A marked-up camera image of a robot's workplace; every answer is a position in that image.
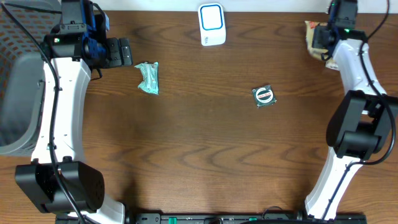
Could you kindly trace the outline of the yellow wet wipes pack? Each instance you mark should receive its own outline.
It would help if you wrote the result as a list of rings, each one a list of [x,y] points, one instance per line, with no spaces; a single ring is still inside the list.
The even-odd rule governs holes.
[[[312,47],[314,31],[317,25],[325,26],[327,25],[326,22],[317,22],[317,21],[305,21],[306,26],[306,36],[305,41],[307,45],[307,51],[309,52],[310,56],[321,61],[321,53],[326,53],[326,49],[315,49]],[[332,69],[332,70],[339,70],[336,62],[333,59],[329,59],[325,62],[325,67]]]

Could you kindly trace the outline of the teal wipes pack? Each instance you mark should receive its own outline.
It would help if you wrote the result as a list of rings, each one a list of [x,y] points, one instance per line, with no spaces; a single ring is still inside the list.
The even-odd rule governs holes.
[[[142,74],[142,81],[138,85],[138,88],[142,91],[158,95],[159,94],[159,80],[158,80],[158,67],[159,63],[140,63],[134,66],[138,68]]]

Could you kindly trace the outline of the dark green round-label packet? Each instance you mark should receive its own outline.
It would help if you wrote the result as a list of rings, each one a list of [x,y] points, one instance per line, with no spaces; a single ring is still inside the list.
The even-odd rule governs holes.
[[[277,102],[271,85],[265,85],[252,89],[252,95],[257,108],[270,106]]]

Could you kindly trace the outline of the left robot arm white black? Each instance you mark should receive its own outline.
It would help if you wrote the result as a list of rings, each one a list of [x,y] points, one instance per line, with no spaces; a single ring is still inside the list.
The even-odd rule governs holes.
[[[37,48],[45,90],[39,137],[30,163],[15,180],[36,209],[57,223],[132,223],[125,204],[105,192],[102,173],[85,163],[82,127],[93,70],[132,65],[126,38],[109,38],[109,19],[97,3],[61,3],[61,21]]]

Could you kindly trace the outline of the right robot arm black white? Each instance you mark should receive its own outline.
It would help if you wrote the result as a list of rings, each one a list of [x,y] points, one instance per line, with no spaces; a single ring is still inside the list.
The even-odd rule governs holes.
[[[308,44],[320,60],[334,61],[345,97],[326,129],[328,155],[322,172],[305,199],[305,219],[314,223],[340,221],[337,208],[360,168],[384,162],[397,134],[397,98],[379,83],[369,58],[372,37],[355,28],[358,2],[332,0],[328,21],[317,24]]]

